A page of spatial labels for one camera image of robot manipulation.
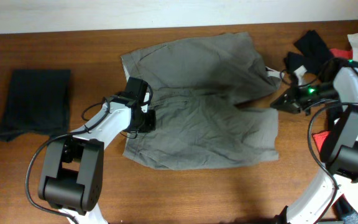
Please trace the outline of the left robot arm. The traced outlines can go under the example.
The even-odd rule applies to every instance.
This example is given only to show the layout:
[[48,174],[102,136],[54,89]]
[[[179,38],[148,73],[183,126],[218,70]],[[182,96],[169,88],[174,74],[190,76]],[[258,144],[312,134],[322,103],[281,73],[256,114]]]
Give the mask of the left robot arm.
[[148,108],[152,95],[102,100],[101,109],[80,128],[48,140],[38,196],[54,215],[70,223],[106,223],[98,205],[103,186],[104,151],[123,132],[146,133],[155,126]]

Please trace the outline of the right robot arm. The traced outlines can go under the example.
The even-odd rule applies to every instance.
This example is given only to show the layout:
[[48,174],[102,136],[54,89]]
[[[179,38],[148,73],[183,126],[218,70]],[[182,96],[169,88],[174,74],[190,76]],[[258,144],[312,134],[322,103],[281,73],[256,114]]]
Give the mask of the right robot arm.
[[[358,62],[332,58],[320,70],[320,84],[292,81],[271,108],[291,114],[320,109],[311,117],[307,130],[308,149],[319,166],[317,176],[293,204],[273,218],[274,223],[318,223],[344,193],[348,184],[358,184]],[[324,111],[339,108],[342,113],[325,138],[321,149],[312,146],[314,120]]]

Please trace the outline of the grey shorts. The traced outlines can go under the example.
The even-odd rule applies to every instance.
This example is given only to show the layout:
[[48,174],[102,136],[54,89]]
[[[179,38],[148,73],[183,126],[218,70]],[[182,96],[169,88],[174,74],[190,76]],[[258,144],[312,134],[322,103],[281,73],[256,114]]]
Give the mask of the grey shorts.
[[245,103],[275,93],[246,32],[175,40],[121,57],[126,77],[153,89],[155,129],[126,142],[124,155],[160,170],[224,169],[276,161],[278,112]]

